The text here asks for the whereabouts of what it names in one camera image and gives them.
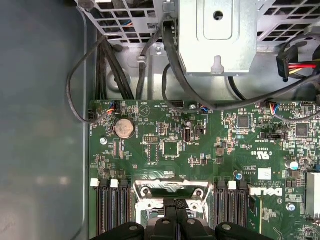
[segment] microchip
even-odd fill
[[[215,159],[215,162],[217,164],[222,164],[224,161],[224,157],[223,156],[217,156],[216,159]]]
[[[287,180],[287,181],[285,182],[285,187],[286,187],[286,188],[292,188],[292,181],[291,181],[291,180]]]
[[[204,133],[205,133],[205,128],[204,128],[204,126],[200,126],[200,125],[196,126],[195,134],[197,134],[197,135],[202,135],[202,134],[204,134]]]
[[[308,137],[308,124],[297,124],[295,127],[295,135],[297,137]]]
[[[291,177],[294,179],[300,178],[300,171],[291,171]]]
[[[223,154],[225,154],[225,149],[222,148],[222,147],[217,147],[217,148],[216,148],[216,154],[217,154],[218,156],[222,156]]]
[[[256,210],[256,201],[255,201],[255,199],[252,197],[252,196],[250,196],[249,197],[249,209],[251,210],[251,212],[255,212],[255,210]]]
[[[249,128],[249,117],[248,116],[238,116],[238,128]]]

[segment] cable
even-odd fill
[[[145,57],[146,63],[139,63],[139,81],[136,86],[135,98],[141,100],[142,92],[144,91],[144,84],[146,78],[146,68],[147,68],[147,53],[149,48],[155,44],[161,37],[161,28],[149,39],[149,41],[144,46],[140,56]]]
[[[306,116],[306,117],[303,117],[303,118],[298,118],[298,119],[288,119],[288,118],[284,118],[282,116],[279,116],[277,114],[274,114],[274,117],[277,118],[277,119],[280,119],[282,121],[285,121],[285,122],[289,122],[289,123],[299,123],[299,122],[303,122],[303,121],[308,121],[308,120],[311,120],[317,116],[320,115],[320,111],[317,111],[316,113],[310,115],[310,116]]]
[[[70,105],[71,111],[75,115],[75,117],[81,121],[84,124],[96,124],[103,120],[108,114],[110,114],[108,111],[104,112],[99,118],[95,120],[85,120],[80,116],[80,114],[77,112],[74,102],[71,97],[71,79],[76,72],[76,70],[79,68],[79,66],[88,59],[88,57],[96,50],[96,48],[106,39],[105,36],[101,36],[98,41],[92,46],[92,48],[80,59],[80,61],[73,67],[71,72],[68,74],[67,79],[66,79],[66,97],[68,99],[68,103]]]
[[[234,94],[242,101],[247,100],[239,91],[239,89],[236,86],[235,80],[233,76],[228,76],[229,84],[231,89],[233,90]]]
[[[110,45],[110,43],[107,41],[107,39],[105,41],[102,42],[102,46],[103,46],[103,51],[104,51],[104,54],[106,56],[106,58],[108,59],[108,62],[110,64],[110,67],[112,69],[112,72],[115,75],[115,72],[118,72],[118,75],[122,81],[122,84],[123,84],[123,87],[127,93],[127,96],[129,100],[134,100],[134,95],[131,91],[131,88],[130,88],[130,85],[129,85],[129,82],[128,82],[128,79],[125,75],[125,72],[124,70],[122,69],[114,51],[112,50],[112,47]]]
[[[174,109],[175,111],[179,112],[179,113],[185,113],[185,114],[193,114],[193,113],[198,113],[201,111],[201,109],[203,108],[196,108],[196,109],[183,109],[183,108],[178,108],[176,106],[174,106],[167,98],[166,95],[166,89],[167,89],[167,73],[168,73],[168,69],[170,68],[170,64],[168,64],[164,70],[163,70],[163,74],[162,74],[162,97],[163,100],[166,102],[166,104],[171,108]]]
[[[164,36],[163,36],[163,42],[164,46],[167,52],[167,56],[169,59],[170,66],[172,67],[172,71],[177,78],[178,82],[180,83],[181,87],[183,90],[195,101],[198,103],[206,106],[207,108],[214,110],[214,111],[224,111],[224,110],[231,110],[231,109],[236,109],[236,108],[243,108],[245,106],[251,105],[251,104],[257,104],[264,102],[268,99],[273,99],[277,98],[283,94],[286,94],[298,87],[300,87],[303,84],[318,80],[320,77],[320,74],[310,76],[310,77],[305,77],[300,81],[297,81],[293,83],[292,85],[289,85],[285,88],[279,89],[277,91],[254,97],[245,101],[237,101],[237,102],[231,102],[231,103],[215,103],[211,104],[208,101],[204,100],[202,97],[200,97],[195,90],[190,86],[188,83],[184,72],[182,70],[182,67],[179,62],[179,57],[176,51],[176,47],[174,44],[174,36],[172,33],[171,28],[165,28],[164,30]]]
[[[307,68],[316,68],[316,64],[289,64],[289,69],[307,69]]]

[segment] screw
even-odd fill
[[[155,48],[155,51],[156,51],[156,54],[157,54],[157,55],[161,55],[162,49],[161,49],[161,47],[157,46],[157,47]]]
[[[192,110],[192,109],[196,109],[197,108],[197,106],[196,105],[194,105],[194,104],[191,104],[190,106],[189,106],[189,109],[190,110]]]
[[[196,221],[195,220],[193,220],[193,219],[189,219],[188,221],[186,221],[188,224],[195,224],[196,223]]]
[[[107,145],[108,141],[105,137],[100,138],[101,145]]]
[[[296,206],[293,205],[292,203],[289,203],[289,204],[286,206],[286,209],[287,209],[289,212],[293,212],[294,210],[296,210]]]
[[[222,228],[224,229],[224,230],[231,230],[231,226],[229,226],[229,225],[227,225],[227,224],[224,224],[224,225],[222,225]]]

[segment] dimm slot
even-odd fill
[[[238,191],[238,222],[237,224],[246,228],[248,217],[248,196],[246,190]]]
[[[236,224],[238,220],[238,193],[237,190],[228,191],[228,222]]]

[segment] ram slot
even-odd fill
[[[238,191],[238,222],[237,224],[246,228],[248,217],[248,194],[246,190]]]
[[[102,209],[101,209],[101,219],[102,219],[102,233],[108,231],[108,215],[110,212],[108,211],[108,189],[103,188],[102,190]]]
[[[101,234],[101,206],[102,198],[101,198],[101,190],[98,188],[96,190],[96,235]]]
[[[223,222],[226,222],[226,190],[218,189],[217,190],[217,225]]]
[[[237,190],[228,191],[228,222],[237,224],[238,221],[238,193]]]

